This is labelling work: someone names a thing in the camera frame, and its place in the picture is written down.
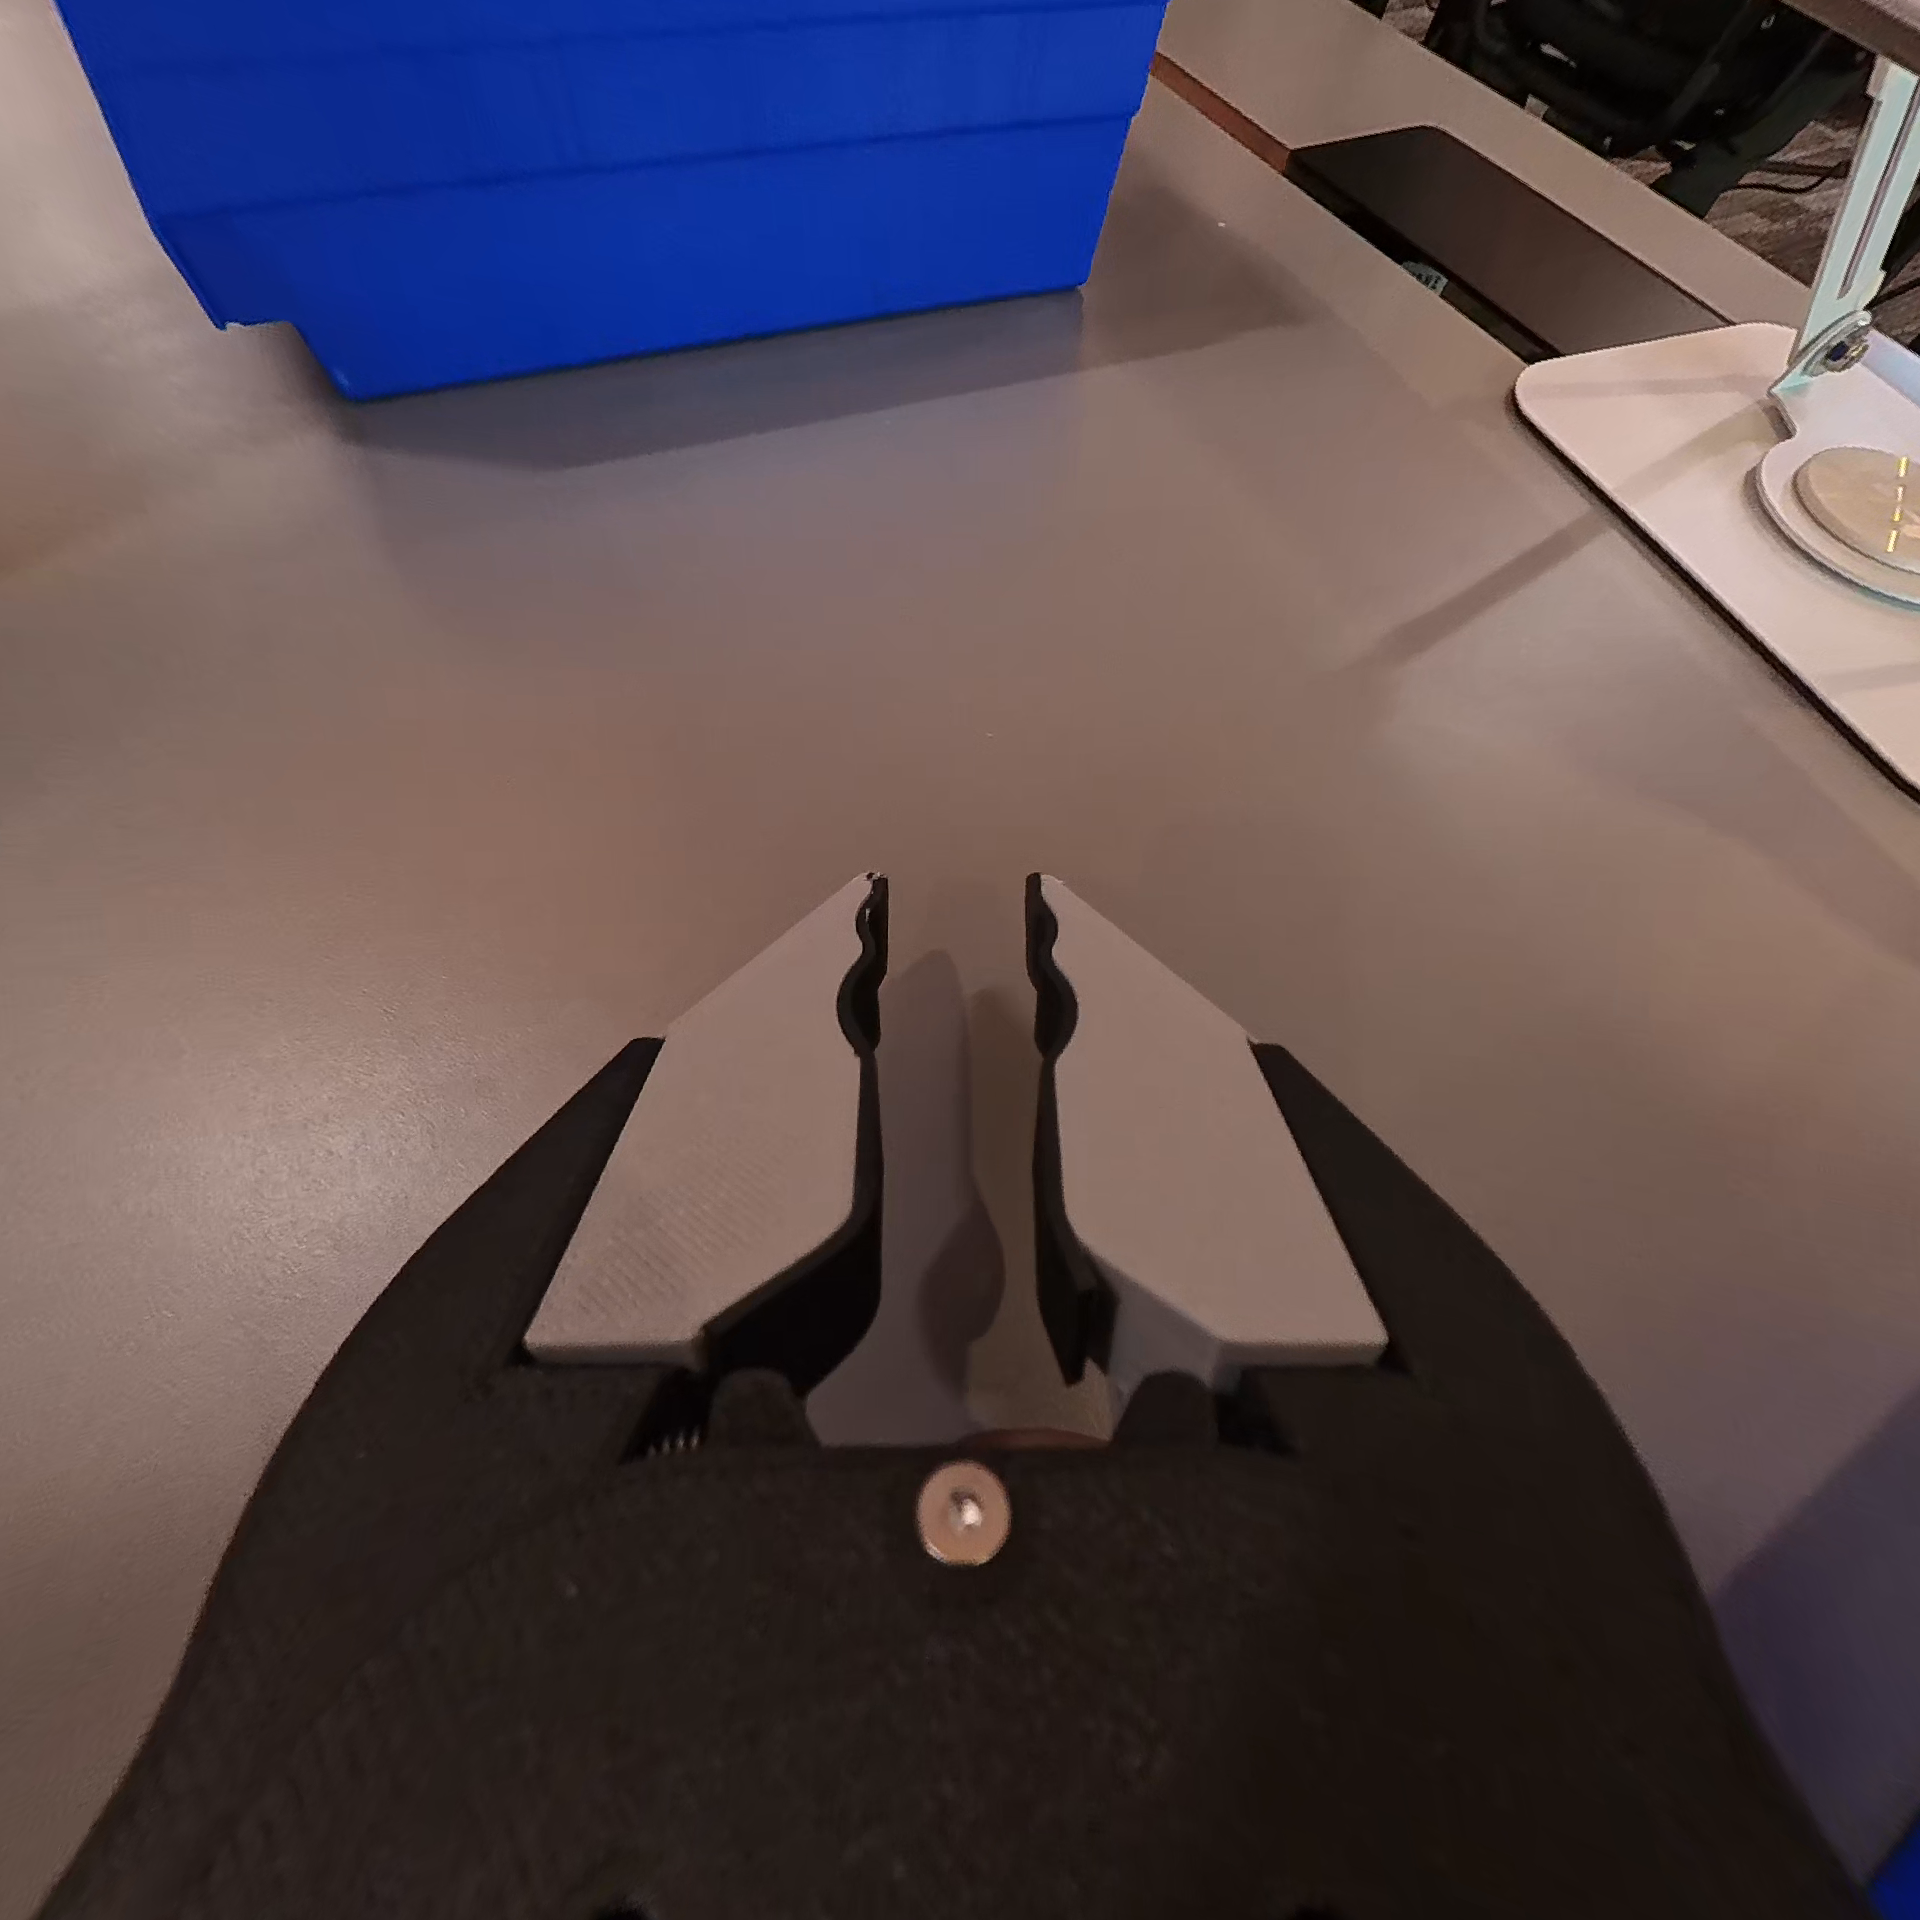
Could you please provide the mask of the white metal stand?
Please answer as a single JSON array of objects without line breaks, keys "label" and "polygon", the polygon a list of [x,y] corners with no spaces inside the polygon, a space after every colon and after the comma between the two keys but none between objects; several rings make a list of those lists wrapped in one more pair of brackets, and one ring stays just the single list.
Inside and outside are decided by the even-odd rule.
[{"label": "white metal stand", "polygon": [[1915,23],[1885,6],[1870,112],[1796,332],[1747,321],[1525,367],[1523,421],[1910,798],[1915,353],[1877,333],[1915,190]]}]

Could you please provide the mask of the black office chair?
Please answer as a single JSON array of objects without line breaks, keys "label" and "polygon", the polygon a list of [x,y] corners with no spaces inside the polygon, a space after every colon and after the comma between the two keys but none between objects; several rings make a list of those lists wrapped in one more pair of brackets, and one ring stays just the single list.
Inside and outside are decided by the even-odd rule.
[{"label": "black office chair", "polygon": [[1697,216],[1867,80],[1872,54],[1779,3],[1441,3],[1425,47],[1606,160],[1665,160]]}]

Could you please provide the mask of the grey desk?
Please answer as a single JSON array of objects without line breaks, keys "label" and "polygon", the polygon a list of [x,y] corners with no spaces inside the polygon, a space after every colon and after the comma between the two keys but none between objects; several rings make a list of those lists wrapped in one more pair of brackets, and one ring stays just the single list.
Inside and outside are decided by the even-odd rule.
[{"label": "grey desk", "polygon": [[5,5],[5,1916],[393,1270],[891,877],[835,1438],[1093,1425],[1022,894],[1286,1044],[1633,1433],[1842,1860],[1915,1814],[1915,803],[1163,84],[1089,285],[413,400],[210,327]]}]

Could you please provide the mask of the large blue plastic bin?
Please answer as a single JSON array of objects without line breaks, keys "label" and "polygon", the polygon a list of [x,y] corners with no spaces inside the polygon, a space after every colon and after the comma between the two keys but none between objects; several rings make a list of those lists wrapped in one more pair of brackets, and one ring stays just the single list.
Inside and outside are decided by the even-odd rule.
[{"label": "large blue plastic bin", "polygon": [[380,400],[1070,289],[1165,6],[58,11],[210,321]]}]

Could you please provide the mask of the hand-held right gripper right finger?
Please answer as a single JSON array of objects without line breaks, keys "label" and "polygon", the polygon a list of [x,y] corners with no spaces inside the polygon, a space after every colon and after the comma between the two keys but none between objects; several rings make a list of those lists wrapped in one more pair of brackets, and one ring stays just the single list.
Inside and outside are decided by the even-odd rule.
[{"label": "hand-held right gripper right finger", "polygon": [[1025,883],[1041,1320],[1062,1377],[1369,1364],[1386,1324],[1249,1032],[1048,873]]}]

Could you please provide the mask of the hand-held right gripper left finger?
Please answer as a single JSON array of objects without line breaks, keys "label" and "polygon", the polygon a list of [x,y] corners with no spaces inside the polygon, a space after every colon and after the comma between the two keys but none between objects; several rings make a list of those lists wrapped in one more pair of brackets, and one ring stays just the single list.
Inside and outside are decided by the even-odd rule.
[{"label": "hand-held right gripper left finger", "polygon": [[881,1305],[889,886],[859,873],[668,1025],[531,1358],[747,1368],[810,1393]]}]

